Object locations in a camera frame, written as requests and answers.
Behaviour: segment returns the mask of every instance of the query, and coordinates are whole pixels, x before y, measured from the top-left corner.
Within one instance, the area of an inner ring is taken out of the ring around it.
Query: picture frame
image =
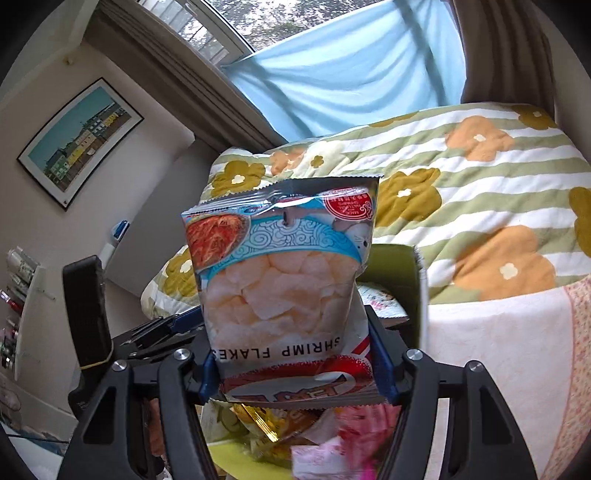
[[[101,77],[51,117],[18,162],[67,210],[101,162],[143,120]]]

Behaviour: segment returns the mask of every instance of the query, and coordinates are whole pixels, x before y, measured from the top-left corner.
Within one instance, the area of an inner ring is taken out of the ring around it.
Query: light blue cloth
[[[223,68],[288,141],[460,103],[462,42],[441,0],[384,0]]]

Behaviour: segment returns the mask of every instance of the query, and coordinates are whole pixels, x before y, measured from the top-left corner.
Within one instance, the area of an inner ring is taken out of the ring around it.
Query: teal sky in painting
[[[74,140],[80,129],[93,115],[113,103],[113,99],[99,87],[89,93],[45,134],[39,143],[29,153],[29,158],[41,170],[58,148],[64,148],[68,142]]]

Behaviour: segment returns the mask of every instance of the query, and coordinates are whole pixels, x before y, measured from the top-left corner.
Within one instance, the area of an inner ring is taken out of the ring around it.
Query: window
[[[227,64],[380,0],[138,0],[213,64]]]

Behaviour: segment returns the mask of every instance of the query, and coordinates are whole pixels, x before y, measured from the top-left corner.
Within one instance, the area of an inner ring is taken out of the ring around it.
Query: metal screw
[[[411,348],[410,350],[407,350],[407,357],[411,360],[417,361],[423,358],[423,352],[418,348]]]
[[[175,350],[173,353],[173,357],[175,360],[186,360],[191,356],[191,352],[186,348],[179,348]]]
[[[484,370],[484,365],[482,365],[478,360],[472,360],[468,362],[468,368],[473,372],[479,373]]]
[[[111,365],[111,368],[115,372],[122,372],[127,368],[127,362],[125,360],[115,360],[113,365]]]

